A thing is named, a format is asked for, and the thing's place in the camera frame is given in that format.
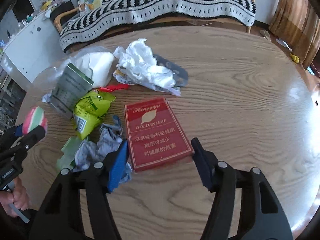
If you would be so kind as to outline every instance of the round table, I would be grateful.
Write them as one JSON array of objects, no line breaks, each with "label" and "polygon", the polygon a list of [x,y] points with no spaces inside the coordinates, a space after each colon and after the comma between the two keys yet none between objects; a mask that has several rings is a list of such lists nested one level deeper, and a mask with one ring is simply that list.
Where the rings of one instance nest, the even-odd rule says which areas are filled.
[{"label": "round table", "polygon": [[[319,118],[310,93],[294,63],[274,44],[233,30],[179,26],[126,33],[94,45],[114,51],[147,38],[153,52],[182,66],[189,82],[181,97],[166,95],[187,137],[198,137],[204,149],[233,168],[260,167],[276,192],[292,229],[311,207],[320,184]],[[71,121],[41,102],[46,78],[35,80],[21,106],[21,123],[33,106],[43,107],[48,134],[28,152],[21,174],[32,207],[39,208],[57,171],[61,148],[74,136]],[[113,114],[124,124],[124,104],[162,93],[135,85],[113,93],[105,122]],[[120,185],[108,201],[122,239],[199,239],[214,194],[203,187],[194,163],[176,163],[139,172]],[[85,193],[81,192],[82,203]],[[240,213],[237,191],[230,235]],[[87,207],[82,205],[85,231],[92,236]]]}]

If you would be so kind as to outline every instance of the food packaging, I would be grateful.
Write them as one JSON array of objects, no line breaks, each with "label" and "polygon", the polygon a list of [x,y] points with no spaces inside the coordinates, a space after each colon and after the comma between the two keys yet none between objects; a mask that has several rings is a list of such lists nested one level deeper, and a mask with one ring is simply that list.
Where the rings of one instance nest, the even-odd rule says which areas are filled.
[{"label": "food packaging", "polygon": [[92,90],[76,103],[73,120],[76,134],[81,140],[103,122],[103,117],[115,99],[110,93]]}]

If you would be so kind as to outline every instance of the red cigarette pack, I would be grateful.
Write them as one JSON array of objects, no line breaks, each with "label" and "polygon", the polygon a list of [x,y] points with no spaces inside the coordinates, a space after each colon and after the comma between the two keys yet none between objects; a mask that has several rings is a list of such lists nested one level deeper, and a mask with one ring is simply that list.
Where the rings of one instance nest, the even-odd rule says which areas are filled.
[{"label": "red cigarette pack", "polygon": [[191,144],[165,97],[125,105],[125,119],[135,171],[191,155]]}]

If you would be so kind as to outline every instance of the blue gripper pad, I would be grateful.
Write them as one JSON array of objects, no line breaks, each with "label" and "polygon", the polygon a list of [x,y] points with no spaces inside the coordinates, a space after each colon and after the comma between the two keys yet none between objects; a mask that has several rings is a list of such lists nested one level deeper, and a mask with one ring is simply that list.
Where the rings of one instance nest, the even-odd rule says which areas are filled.
[{"label": "blue gripper pad", "polygon": [[128,141],[124,140],[118,149],[118,156],[109,171],[109,182],[107,188],[110,193],[113,192],[115,188],[119,187],[128,156]]}]

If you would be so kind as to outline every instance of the hand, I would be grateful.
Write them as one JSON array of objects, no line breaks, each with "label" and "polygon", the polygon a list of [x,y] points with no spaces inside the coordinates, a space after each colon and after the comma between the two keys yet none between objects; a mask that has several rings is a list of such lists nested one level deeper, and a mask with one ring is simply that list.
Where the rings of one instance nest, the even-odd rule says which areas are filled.
[{"label": "hand", "polygon": [[17,209],[26,210],[29,206],[29,196],[19,177],[16,177],[13,182],[15,188],[12,193],[0,191],[0,203],[9,216],[17,217],[18,215],[9,207],[9,204],[14,203]]}]

